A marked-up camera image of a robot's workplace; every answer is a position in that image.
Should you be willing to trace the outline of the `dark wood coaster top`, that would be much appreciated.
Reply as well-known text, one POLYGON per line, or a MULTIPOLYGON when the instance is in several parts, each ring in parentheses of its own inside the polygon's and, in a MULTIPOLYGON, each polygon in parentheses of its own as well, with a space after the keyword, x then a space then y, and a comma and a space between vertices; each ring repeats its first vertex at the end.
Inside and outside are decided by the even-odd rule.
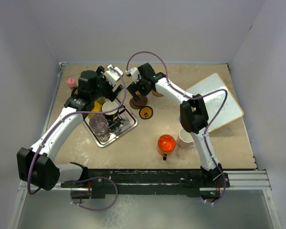
POLYGON ((143 107, 145 105, 147 105, 147 97, 146 96, 141 96, 141 95, 138 95, 138 98, 139 100, 135 100, 134 98, 132 99, 132 104, 136 107, 143 107))

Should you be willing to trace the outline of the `dark wood coaster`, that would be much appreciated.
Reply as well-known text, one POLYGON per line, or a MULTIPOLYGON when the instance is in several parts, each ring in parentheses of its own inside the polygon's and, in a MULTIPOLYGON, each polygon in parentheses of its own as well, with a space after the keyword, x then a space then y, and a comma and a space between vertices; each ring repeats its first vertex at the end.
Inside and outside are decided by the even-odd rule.
POLYGON ((147 105, 147 97, 146 96, 141 96, 141 95, 138 95, 138 98, 139 100, 135 100, 134 98, 132 99, 132 104, 136 107, 143 107, 145 105, 147 105))
POLYGON ((129 105, 130 105, 130 107, 133 108, 133 109, 139 109, 139 107, 134 104, 134 100, 133 100, 133 99, 130 99, 129 105))

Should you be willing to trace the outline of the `silver metal tray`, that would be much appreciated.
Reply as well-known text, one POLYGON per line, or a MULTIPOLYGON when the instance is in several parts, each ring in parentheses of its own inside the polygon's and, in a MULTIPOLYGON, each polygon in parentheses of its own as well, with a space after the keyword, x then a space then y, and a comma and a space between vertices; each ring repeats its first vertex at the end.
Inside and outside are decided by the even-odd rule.
POLYGON ((90 119, 86 117, 83 121, 83 125, 99 147, 108 146, 109 144, 113 143, 115 140, 129 132, 131 129, 135 128, 138 124, 138 119, 127 107, 125 107, 125 111, 119 115, 119 118, 112 125, 109 125, 110 138, 106 142, 101 142, 92 132, 89 126, 89 120, 90 119))

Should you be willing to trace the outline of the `pink mug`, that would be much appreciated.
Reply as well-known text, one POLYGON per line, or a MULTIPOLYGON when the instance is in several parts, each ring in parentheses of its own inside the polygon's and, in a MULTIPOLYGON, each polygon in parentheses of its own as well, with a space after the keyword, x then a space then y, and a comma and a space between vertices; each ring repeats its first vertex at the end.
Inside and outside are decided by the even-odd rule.
POLYGON ((192 145, 194 142, 191 134, 185 131, 183 128, 180 129, 178 136, 177 136, 177 144, 181 148, 187 148, 192 145))

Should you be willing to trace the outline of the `dark wood coaster bottom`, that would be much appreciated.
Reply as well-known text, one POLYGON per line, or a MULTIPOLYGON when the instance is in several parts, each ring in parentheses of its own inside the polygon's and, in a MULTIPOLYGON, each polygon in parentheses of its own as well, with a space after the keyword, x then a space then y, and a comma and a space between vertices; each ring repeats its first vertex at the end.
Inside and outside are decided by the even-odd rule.
POLYGON ((139 107, 134 104, 134 100, 133 100, 133 99, 130 99, 129 105, 130 105, 130 107, 133 108, 133 109, 139 109, 139 107))

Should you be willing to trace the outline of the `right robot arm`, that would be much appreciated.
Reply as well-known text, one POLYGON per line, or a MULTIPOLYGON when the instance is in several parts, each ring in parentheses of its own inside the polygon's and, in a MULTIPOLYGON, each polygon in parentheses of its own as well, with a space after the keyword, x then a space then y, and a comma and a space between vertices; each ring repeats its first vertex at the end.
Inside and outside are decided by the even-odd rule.
POLYGON ((223 188, 226 188, 227 178, 215 155, 208 133, 208 128, 214 119, 209 121, 204 103, 205 96, 187 93, 169 80, 167 74, 155 73, 149 63, 127 69, 126 75, 133 79, 127 90, 136 101, 139 100, 137 92, 141 95, 147 95, 154 90, 179 105, 179 121, 182 128, 190 133, 198 150, 203 183, 208 187, 213 187, 221 177, 223 179, 223 188))

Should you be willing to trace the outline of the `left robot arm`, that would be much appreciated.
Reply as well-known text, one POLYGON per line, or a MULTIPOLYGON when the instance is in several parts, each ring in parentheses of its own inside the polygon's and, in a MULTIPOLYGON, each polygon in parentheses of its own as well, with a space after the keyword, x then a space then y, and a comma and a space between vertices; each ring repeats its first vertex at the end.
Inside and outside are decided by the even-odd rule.
POLYGON ((94 102, 101 97, 113 101, 119 95, 126 84, 114 87, 122 80, 122 70, 112 65, 82 72, 52 126, 31 147, 22 147, 17 152, 19 177, 27 183, 30 195, 40 189, 49 191, 59 182, 72 181, 78 187, 87 185, 89 176, 82 165, 56 165, 54 161, 70 134, 92 113, 94 102))

